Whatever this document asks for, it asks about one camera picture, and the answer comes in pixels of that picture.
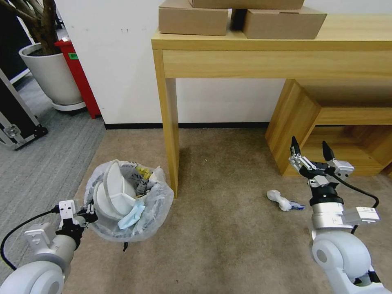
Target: trash can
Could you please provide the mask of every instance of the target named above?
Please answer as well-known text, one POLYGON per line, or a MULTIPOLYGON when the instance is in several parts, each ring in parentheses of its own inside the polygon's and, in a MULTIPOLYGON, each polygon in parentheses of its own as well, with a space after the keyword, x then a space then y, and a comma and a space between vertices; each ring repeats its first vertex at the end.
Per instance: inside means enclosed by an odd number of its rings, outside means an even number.
POLYGON ((97 186, 105 180, 108 168, 118 162, 122 177, 137 191, 136 201, 142 201, 145 207, 140 218, 132 226, 120 229, 120 222, 95 209, 98 220, 89 224, 100 237, 114 242, 139 242, 151 238, 165 221, 173 203, 174 192, 165 180, 163 170, 148 168, 134 162, 110 161, 95 168, 87 182, 84 204, 94 202, 97 186))
POLYGON ((91 118, 95 118, 97 115, 100 115, 101 112, 90 88, 89 82, 85 76, 82 65, 80 64, 78 56, 76 55, 72 42, 70 40, 60 40, 57 41, 55 45, 60 48, 65 57, 75 83, 78 86, 80 94, 82 95, 83 101, 86 103, 86 107, 91 115, 91 118))

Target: plant pot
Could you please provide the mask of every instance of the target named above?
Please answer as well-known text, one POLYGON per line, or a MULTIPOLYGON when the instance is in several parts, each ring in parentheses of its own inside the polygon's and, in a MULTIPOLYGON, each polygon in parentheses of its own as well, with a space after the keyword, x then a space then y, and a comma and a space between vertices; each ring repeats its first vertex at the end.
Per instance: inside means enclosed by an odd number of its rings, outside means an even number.
POLYGON ((52 100, 53 107, 62 111, 85 107, 63 54, 29 56, 31 52, 40 48, 40 43, 29 45, 22 48, 19 55, 44 93, 52 100))

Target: blue face mask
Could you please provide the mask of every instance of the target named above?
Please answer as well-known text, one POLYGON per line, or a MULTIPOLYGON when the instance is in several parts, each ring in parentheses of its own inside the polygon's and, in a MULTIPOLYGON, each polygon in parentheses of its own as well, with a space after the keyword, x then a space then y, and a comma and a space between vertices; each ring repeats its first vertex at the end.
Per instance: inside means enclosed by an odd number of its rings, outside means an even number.
POLYGON ((121 220, 119 220, 119 222, 117 223, 118 227, 120 229, 126 229, 137 223, 145 208, 146 207, 144 205, 144 202, 141 200, 137 200, 131 212, 124 216, 121 220))

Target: floor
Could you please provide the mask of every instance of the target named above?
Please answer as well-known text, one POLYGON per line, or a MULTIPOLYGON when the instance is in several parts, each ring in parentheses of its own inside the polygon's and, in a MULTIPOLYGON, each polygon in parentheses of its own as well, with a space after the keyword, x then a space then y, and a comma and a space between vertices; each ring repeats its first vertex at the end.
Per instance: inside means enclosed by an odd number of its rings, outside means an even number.
MULTIPOLYGON (((1 240, 22 221, 73 198, 105 133, 103 120, 92 120, 87 111, 73 116, 56 111, 31 74, 17 90, 49 133, 16 151, 0 145, 1 240)), ((43 220, 56 224, 58 216, 43 220)), ((22 232, 18 230, 6 244, 6 254, 16 265, 30 257, 22 232)), ((0 283, 10 273, 0 262, 0 283)))
MULTIPOLYGON (((167 173, 163 142, 162 130, 107 131, 76 198, 82 199, 94 167, 114 158, 161 165, 167 173)), ((382 222, 361 226, 356 235, 392 289, 392 181, 353 177, 350 183, 381 200, 382 222)), ((181 129, 179 185, 179 198, 157 234, 125 253, 122 244, 87 230, 63 293, 332 293, 309 252, 306 180, 279 175, 264 130, 181 129), (306 209, 282 212, 267 199, 269 189, 306 209)), ((373 204, 348 188, 338 192, 346 207, 373 204)))

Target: beige carpet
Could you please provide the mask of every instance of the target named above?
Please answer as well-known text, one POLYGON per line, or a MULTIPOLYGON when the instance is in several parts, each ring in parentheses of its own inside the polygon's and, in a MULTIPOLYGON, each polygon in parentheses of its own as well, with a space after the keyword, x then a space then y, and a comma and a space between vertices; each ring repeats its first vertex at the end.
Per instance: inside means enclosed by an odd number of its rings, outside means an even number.
MULTIPOLYGON (((180 148, 179 198, 158 233, 123 253, 122 244, 87 230, 64 294, 332 293, 309 252, 306 180, 279 175, 263 130, 180 130, 180 148), (282 212, 266 198, 269 189, 307 208, 282 212)), ((107 131, 77 198, 94 167, 114 158, 167 173, 163 131, 107 131)), ((357 236, 392 289, 392 182, 384 176, 350 182, 380 197, 382 222, 360 227, 357 236)), ((339 192, 346 207, 373 204, 347 188, 339 192)))

